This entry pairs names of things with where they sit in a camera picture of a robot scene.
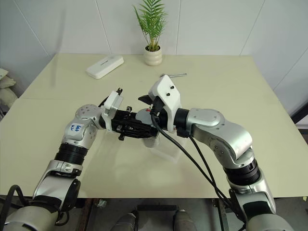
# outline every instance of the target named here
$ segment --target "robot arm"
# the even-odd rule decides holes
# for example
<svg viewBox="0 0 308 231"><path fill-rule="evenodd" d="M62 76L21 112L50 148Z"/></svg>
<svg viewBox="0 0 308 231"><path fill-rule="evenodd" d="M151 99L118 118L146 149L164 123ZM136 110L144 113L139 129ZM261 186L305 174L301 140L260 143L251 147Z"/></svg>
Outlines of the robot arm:
<svg viewBox="0 0 308 231"><path fill-rule="evenodd" d="M120 133L119 140L125 136L157 137L149 110L133 113L131 107L126 111L118 109L123 99L121 92L122 89L113 91L102 107L87 104L76 111L65 128L59 152L35 189L31 205L11 214L5 231L52 230L60 212L73 208L80 188L76 177L81 174L84 157L98 129ZM174 128L178 132L184 130L211 148L227 175L232 204L246 221L248 231L293 230L275 215L275 202L254 157L252 138L243 127L229 122L216 110L182 109L180 93L167 75L139 100L153 104L152 111L157 107L155 102L160 102L160 127L169 132Z"/></svg>
<svg viewBox="0 0 308 231"><path fill-rule="evenodd" d="M247 231L293 230L275 214L274 198L255 159L252 137L243 127L226 120L216 110L180 108L179 92L168 76L161 77L151 88L149 97L153 100L151 113L157 116L161 127L169 132L175 127L178 135L185 137L181 135L184 130L213 151L227 175L232 204L247 223ZM160 115L164 110L167 124Z"/></svg>

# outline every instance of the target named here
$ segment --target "green plant leaf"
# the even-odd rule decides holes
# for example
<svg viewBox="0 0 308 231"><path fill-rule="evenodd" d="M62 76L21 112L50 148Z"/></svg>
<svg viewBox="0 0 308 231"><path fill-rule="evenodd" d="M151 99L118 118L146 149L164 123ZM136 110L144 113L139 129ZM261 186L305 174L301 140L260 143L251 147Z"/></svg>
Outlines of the green plant leaf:
<svg viewBox="0 0 308 231"><path fill-rule="evenodd" d="M148 42L149 50L156 51L158 50L160 35L166 26L165 18L167 13L164 12L164 4L162 0L142 0L139 5L141 14L138 13L135 6L134 10L140 28Z"/></svg>

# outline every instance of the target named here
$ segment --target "potted plant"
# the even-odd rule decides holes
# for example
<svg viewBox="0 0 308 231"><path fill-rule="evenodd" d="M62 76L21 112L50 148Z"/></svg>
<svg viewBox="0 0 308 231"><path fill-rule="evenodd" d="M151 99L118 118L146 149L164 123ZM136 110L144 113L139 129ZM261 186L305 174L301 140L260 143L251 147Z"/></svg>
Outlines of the potted plant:
<svg viewBox="0 0 308 231"><path fill-rule="evenodd" d="M162 0L142 0L143 4L139 4L139 11L135 6L134 10L142 30L142 33L148 45L145 47L144 60L150 66L161 64L162 48L158 45L160 35L164 31L167 13L164 12L164 4Z"/></svg>

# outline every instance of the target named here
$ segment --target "white flower pot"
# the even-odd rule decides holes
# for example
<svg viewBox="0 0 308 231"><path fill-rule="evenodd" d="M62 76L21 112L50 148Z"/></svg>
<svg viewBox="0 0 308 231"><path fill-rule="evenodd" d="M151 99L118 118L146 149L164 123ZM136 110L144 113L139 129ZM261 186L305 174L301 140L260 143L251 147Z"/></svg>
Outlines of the white flower pot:
<svg viewBox="0 0 308 231"><path fill-rule="evenodd" d="M149 66L157 66L162 63L163 55L162 55L162 49L159 47L158 51L147 51L144 49L144 61Z"/></svg>

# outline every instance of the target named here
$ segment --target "sticker label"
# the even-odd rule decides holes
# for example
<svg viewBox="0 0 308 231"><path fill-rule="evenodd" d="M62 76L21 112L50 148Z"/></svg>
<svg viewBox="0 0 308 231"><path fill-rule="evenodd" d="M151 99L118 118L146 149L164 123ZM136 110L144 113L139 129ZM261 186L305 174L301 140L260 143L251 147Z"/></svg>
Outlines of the sticker label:
<svg viewBox="0 0 308 231"><path fill-rule="evenodd" d="M80 132L82 127L83 127L83 124L72 123L70 125L68 134L72 136L77 135Z"/></svg>

